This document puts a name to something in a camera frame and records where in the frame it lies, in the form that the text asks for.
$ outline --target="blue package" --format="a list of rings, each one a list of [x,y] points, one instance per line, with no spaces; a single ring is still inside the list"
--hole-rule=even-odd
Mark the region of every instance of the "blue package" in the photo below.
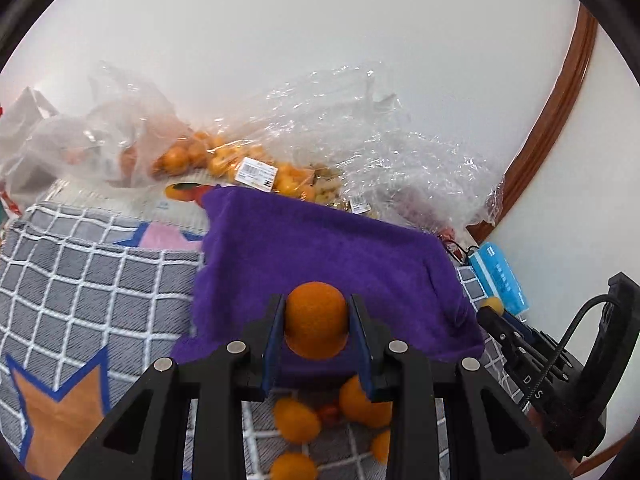
[[[478,280],[488,296],[497,296],[508,312],[517,316],[529,308],[520,283],[500,248],[485,242],[469,256]]]

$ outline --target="purple cloth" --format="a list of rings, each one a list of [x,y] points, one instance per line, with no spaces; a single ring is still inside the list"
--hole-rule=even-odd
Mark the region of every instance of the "purple cloth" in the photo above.
[[[194,287],[197,336],[177,341],[179,363],[239,338],[244,323],[264,315],[270,294],[306,282],[360,294],[373,319],[431,358],[481,356],[476,314],[435,236],[242,187],[215,188],[202,201],[210,231]],[[354,370],[351,345],[321,362],[284,348],[280,382]]]

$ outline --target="gray checkered tablecloth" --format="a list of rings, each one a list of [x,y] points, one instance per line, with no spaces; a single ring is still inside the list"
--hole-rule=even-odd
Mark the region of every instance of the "gray checkered tablecloth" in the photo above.
[[[113,406],[156,358],[167,355],[190,329],[193,276],[199,253],[147,251],[113,246],[138,227],[135,219],[54,203],[38,204],[9,229],[0,253],[0,423],[12,449],[25,432],[24,415],[8,375],[11,355],[48,387],[57,390],[95,352],[108,344]],[[470,267],[457,269],[476,307],[486,298]],[[503,369],[504,358],[486,336],[482,364],[515,400],[521,393]],[[286,450],[308,454],[320,480],[382,480],[385,467],[369,453],[381,430],[343,421],[306,446],[284,441],[271,410],[282,396],[318,407],[337,392],[275,389],[264,403],[243,403],[243,436],[249,480],[269,477],[273,461]],[[436,400],[440,478],[449,478],[446,420]],[[192,404],[184,466],[191,469],[196,402]]]

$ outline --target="white wall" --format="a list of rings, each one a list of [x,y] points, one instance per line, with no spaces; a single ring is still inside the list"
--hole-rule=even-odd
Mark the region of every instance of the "white wall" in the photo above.
[[[289,77],[363,60],[394,69],[415,128],[507,168],[561,69],[576,0],[56,0],[0,75],[63,111],[99,59],[155,80],[187,120]]]
[[[622,270],[640,283],[640,88],[599,30],[582,92],[553,150],[490,239],[504,250],[531,304],[533,326],[559,339],[580,306]],[[582,362],[600,310],[568,349]],[[604,446],[640,413],[640,344],[607,412]]]

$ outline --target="white barcode sticker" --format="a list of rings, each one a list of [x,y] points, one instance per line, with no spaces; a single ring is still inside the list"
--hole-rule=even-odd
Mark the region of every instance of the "white barcode sticker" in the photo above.
[[[265,164],[260,160],[254,160],[246,156],[238,168],[236,180],[242,184],[255,187],[260,191],[271,192],[276,179],[278,168]]]
[[[371,206],[364,200],[364,197],[357,196],[355,198],[349,199],[349,206],[351,207],[351,212],[359,215],[360,213],[366,213],[367,211],[371,211]]]

